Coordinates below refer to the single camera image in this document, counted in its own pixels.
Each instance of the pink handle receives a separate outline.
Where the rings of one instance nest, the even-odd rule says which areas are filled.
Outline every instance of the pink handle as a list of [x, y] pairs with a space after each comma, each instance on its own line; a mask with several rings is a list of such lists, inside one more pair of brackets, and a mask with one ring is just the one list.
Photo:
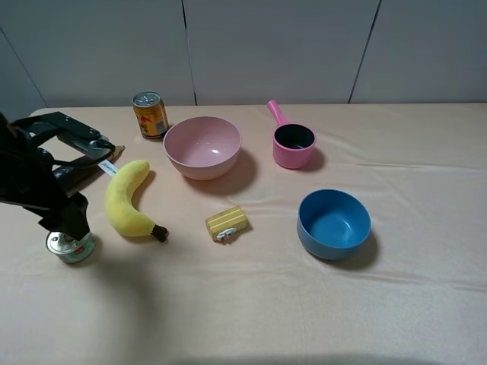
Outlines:
[[271, 111], [279, 127], [289, 123], [284, 114], [282, 114], [282, 111], [279, 109], [279, 105], [275, 100], [269, 101], [267, 103], [267, 107]]

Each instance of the banana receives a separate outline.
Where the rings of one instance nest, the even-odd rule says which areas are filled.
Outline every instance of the banana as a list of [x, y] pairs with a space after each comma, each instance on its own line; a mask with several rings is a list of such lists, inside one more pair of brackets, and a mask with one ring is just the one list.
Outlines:
[[149, 174], [149, 162], [135, 160], [123, 166], [112, 179], [105, 194], [105, 214], [115, 230], [123, 236], [137, 237], [152, 234], [166, 240], [167, 229], [132, 206], [134, 191]]

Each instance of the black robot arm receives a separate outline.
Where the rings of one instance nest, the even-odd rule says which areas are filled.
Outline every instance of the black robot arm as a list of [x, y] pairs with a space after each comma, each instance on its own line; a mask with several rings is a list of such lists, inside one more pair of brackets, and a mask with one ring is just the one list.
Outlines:
[[[81, 164], [55, 160], [40, 148], [55, 136], [93, 160]], [[0, 113], [0, 202], [20, 205], [41, 216], [39, 224], [47, 230], [81, 240], [90, 232], [86, 219], [88, 200], [79, 192], [67, 196], [53, 175], [53, 165], [91, 167], [114, 150], [99, 131], [63, 113], [13, 123]]]

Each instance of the saucepan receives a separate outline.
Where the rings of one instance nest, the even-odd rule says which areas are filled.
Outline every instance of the saucepan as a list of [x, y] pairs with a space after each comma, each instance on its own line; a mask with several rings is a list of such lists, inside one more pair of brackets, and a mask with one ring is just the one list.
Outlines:
[[317, 139], [308, 127], [290, 123], [275, 100], [267, 103], [278, 128], [274, 131], [272, 156], [274, 161], [286, 169], [299, 169], [306, 166], [313, 156]]

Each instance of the wall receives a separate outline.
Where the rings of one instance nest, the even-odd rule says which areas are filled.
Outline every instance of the wall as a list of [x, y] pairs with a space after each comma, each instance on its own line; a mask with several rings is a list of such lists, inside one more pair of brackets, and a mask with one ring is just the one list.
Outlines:
[[487, 101], [484, 0], [0, 0], [0, 108]]

